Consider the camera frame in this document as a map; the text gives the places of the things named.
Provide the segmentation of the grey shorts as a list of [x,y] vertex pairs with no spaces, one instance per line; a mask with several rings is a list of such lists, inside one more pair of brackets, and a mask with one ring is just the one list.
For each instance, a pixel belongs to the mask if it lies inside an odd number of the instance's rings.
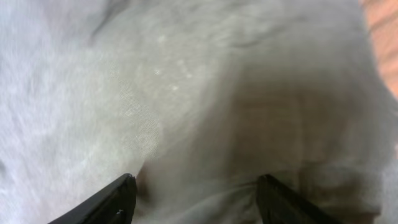
[[358,1],[1,2],[2,223],[125,173],[134,223],[259,223],[264,174],[396,223],[396,144]]

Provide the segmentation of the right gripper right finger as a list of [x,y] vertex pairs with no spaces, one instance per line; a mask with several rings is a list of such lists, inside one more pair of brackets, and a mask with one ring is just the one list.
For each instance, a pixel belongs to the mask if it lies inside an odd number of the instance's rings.
[[258,178],[256,203],[266,224],[341,224],[271,175]]

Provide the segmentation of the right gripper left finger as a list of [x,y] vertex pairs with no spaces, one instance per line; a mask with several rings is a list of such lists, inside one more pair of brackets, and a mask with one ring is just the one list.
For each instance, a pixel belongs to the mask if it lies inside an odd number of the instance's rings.
[[131,224],[136,194],[135,177],[123,174],[50,224]]

